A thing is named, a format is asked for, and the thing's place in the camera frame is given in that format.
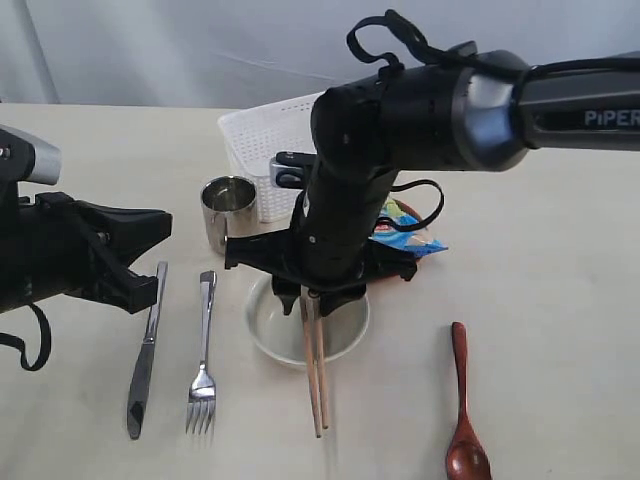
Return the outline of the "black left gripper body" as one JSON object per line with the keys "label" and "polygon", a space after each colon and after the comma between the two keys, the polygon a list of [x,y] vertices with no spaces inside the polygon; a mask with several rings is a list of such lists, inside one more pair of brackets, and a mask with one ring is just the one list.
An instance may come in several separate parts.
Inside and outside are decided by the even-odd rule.
{"label": "black left gripper body", "polygon": [[130,310],[130,211],[41,193],[1,229],[1,311],[56,295]]}

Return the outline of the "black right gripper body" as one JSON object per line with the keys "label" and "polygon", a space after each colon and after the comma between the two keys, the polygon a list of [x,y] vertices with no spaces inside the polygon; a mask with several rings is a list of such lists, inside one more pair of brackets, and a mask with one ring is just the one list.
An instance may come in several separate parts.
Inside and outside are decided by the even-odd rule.
{"label": "black right gripper body", "polygon": [[375,247],[408,267],[401,278],[417,271],[413,255],[369,240],[388,189],[305,189],[298,194],[287,228],[230,238],[225,267],[246,265],[318,293],[386,279],[374,269]]}

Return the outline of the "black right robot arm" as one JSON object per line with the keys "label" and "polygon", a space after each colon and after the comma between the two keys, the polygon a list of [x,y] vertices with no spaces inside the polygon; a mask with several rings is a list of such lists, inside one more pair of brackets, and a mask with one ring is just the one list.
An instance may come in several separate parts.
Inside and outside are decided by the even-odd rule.
{"label": "black right robot arm", "polygon": [[637,53],[529,67],[506,51],[461,65],[431,64],[334,87],[311,111],[311,154],[285,154],[299,179],[284,230],[228,241],[225,265],[272,277],[290,310],[302,288],[329,314],[369,283],[410,280],[413,256],[372,239],[402,171],[503,172],[535,149],[635,151]]}

